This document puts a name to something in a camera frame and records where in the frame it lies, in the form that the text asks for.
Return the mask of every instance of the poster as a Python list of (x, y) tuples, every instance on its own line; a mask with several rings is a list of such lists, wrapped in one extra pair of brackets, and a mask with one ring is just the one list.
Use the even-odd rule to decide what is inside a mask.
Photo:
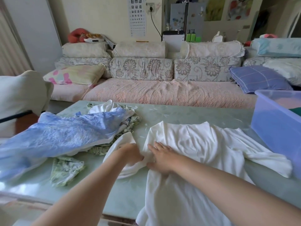
[(226, 0), (209, 0), (206, 7), (205, 21), (217, 21), (222, 19)]
[(253, 0), (231, 0), (227, 20), (245, 20), (249, 17)]
[(131, 37), (146, 35), (146, 14), (143, 9), (146, 0), (128, 0), (129, 24)]

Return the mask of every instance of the orange plush toy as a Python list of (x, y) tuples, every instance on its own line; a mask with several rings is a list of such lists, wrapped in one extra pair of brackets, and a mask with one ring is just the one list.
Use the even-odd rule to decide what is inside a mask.
[(86, 34), (89, 32), (85, 29), (79, 28), (75, 29), (73, 32), (71, 32), (68, 36), (69, 43), (78, 43), (78, 42), (84, 42), (84, 39), (87, 38)]

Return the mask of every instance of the painting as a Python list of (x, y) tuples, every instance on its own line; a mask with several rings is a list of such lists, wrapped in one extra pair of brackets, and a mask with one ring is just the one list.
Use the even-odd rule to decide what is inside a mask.
[(231, 0), (227, 20), (245, 20), (249, 17), (253, 0)]
[(206, 7), (205, 21), (218, 21), (222, 19), (225, 0), (209, 0)]

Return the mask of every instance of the blue checkered pillow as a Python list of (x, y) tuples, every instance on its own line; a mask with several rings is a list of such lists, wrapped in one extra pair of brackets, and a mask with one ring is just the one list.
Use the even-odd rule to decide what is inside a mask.
[(282, 75), (267, 67), (230, 67), (229, 71), (244, 93), (254, 93), (258, 89), (293, 90)]

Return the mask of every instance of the blue fabric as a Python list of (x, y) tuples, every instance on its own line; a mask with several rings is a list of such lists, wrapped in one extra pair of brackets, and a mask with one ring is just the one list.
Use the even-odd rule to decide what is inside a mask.
[(301, 38), (258, 38), (251, 47), (258, 56), (264, 57), (301, 57)]
[(113, 138), (125, 115), (127, 111), (122, 108), (69, 118), (42, 113), (38, 123), (0, 145), (0, 180), (35, 168), (47, 157), (65, 155)]
[(230, 67), (229, 71), (244, 93), (254, 93), (258, 89), (293, 90), (283, 76), (267, 67)]

